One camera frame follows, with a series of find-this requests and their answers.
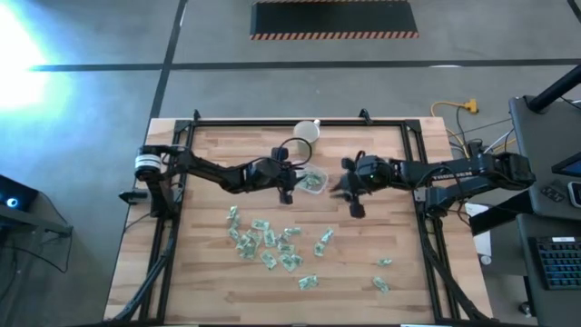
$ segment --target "wooden table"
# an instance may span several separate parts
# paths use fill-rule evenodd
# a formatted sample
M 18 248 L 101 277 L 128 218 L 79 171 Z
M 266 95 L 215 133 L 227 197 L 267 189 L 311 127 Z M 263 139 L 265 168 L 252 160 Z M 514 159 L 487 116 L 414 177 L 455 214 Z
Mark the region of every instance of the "wooden table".
M 431 162 L 452 158 L 441 118 L 419 118 Z M 152 120 L 148 144 L 170 144 L 174 119 Z M 196 155 L 223 165 L 235 165 L 257 156 L 291 137 L 289 127 L 199 127 Z M 404 159 L 399 129 L 393 127 L 322 127 L 316 153 L 310 161 L 338 181 L 344 171 L 340 159 L 358 150 L 381 157 Z M 291 159 L 296 147 L 290 146 Z M 233 195 L 218 185 L 189 177 L 184 195 L 178 248 L 166 311 L 167 323 L 422 323 L 433 322 L 416 216 L 409 192 L 387 189 L 364 196 L 367 217 L 350 217 L 349 207 L 328 193 L 295 191 L 293 205 L 279 204 L 276 190 Z M 241 214 L 240 231 L 253 218 L 267 219 L 276 233 L 302 227 L 292 242 L 305 263 L 293 273 L 279 264 L 268 271 L 260 258 L 241 259 L 227 234 L 225 217 L 231 205 Z M 128 223 L 149 211 L 139 204 Z M 148 218 L 123 237 L 105 318 L 115 316 L 134 295 L 146 273 L 154 219 Z M 322 258 L 313 244 L 327 227 L 335 236 Z M 470 230 L 455 215 L 444 220 L 452 273 L 467 296 L 491 316 L 487 291 Z M 380 268 L 379 258 L 393 264 Z M 317 274 L 320 285 L 300 291 L 298 280 Z M 384 278 L 391 291 L 382 294 L 371 283 Z M 438 283 L 446 307 L 443 284 Z M 157 294 L 154 290 L 153 309 Z

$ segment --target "orange striped border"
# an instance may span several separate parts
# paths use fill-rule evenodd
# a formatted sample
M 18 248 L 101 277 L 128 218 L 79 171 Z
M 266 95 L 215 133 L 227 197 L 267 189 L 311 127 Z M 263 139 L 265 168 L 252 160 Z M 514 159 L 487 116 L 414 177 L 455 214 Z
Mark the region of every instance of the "orange striped border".
M 270 34 L 251 35 L 252 41 L 412 39 L 412 38 L 419 38 L 419 33 L 415 31 L 395 31 L 395 32 L 375 31 L 375 32 L 270 33 Z
M 274 4 L 274 3 L 341 3 L 341 2 L 404 2 L 408 0 L 259 0 L 256 4 Z

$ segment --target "concrete floor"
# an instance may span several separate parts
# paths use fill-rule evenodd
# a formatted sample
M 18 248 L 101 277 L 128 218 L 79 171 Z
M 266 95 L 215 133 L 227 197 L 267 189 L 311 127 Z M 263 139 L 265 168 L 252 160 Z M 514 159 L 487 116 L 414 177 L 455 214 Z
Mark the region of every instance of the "concrete floor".
M 581 57 L 581 24 L 565 0 L 410 1 L 418 40 L 251 42 L 251 0 L 190 0 L 175 63 L 300 60 L 558 59 Z M 70 270 L 36 263 L 18 326 L 100 321 L 159 71 L 22 73 L 29 64 L 159 64 L 178 0 L 0 2 L 1 174 L 47 193 L 74 226 Z M 478 100 L 465 130 L 509 117 L 512 96 L 536 94 L 570 66 L 172 72 L 161 117 L 423 116 L 440 100 Z M 578 88 L 568 94 L 581 97 Z M 455 109 L 441 107 L 457 130 Z M 467 138 L 486 144 L 510 122 Z M 514 145 L 509 147 L 517 151 Z M 487 194 L 498 203 L 506 193 Z M 46 253 L 62 262 L 66 243 Z M 486 273 L 495 317 L 533 322 L 514 277 Z

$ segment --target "computer monitor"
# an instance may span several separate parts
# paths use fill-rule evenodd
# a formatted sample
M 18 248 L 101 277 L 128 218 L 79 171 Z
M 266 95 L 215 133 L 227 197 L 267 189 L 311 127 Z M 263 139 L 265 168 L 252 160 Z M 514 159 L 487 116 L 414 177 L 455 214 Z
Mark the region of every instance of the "computer monitor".
M 581 153 L 566 158 L 564 161 L 554 165 L 553 173 L 563 174 L 573 177 L 581 177 Z

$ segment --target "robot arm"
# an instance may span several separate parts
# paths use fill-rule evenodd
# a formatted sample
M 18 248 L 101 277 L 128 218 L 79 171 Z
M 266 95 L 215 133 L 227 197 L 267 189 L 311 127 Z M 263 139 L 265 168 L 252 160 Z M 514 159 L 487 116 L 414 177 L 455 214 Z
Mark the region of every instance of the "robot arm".
M 162 156 L 165 154 L 172 157 L 172 162 L 162 173 Z M 135 177 L 147 183 L 152 194 L 154 216 L 174 211 L 171 183 L 172 178 L 179 173 L 189 173 L 217 183 L 224 191 L 234 194 L 277 188 L 281 194 L 281 203 L 292 204 L 291 193 L 300 181 L 296 171 L 301 168 L 284 162 L 287 157 L 287 149 L 272 148 L 271 157 L 223 167 L 179 145 L 144 145 L 135 158 Z
M 457 159 L 442 163 L 420 163 L 396 159 L 384 160 L 376 155 L 359 152 L 355 161 L 344 158 L 341 166 L 348 172 L 333 187 L 333 197 L 350 203 L 352 217 L 363 218 L 365 210 L 359 196 L 387 187 L 412 191 L 431 185 L 434 181 L 455 179 L 456 184 L 444 187 L 428 187 L 426 212 L 445 216 L 455 202 L 496 188 L 523 190 L 534 181 L 528 159 L 519 154 L 479 154 L 469 159 Z M 460 178 L 474 177 L 466 181 Z

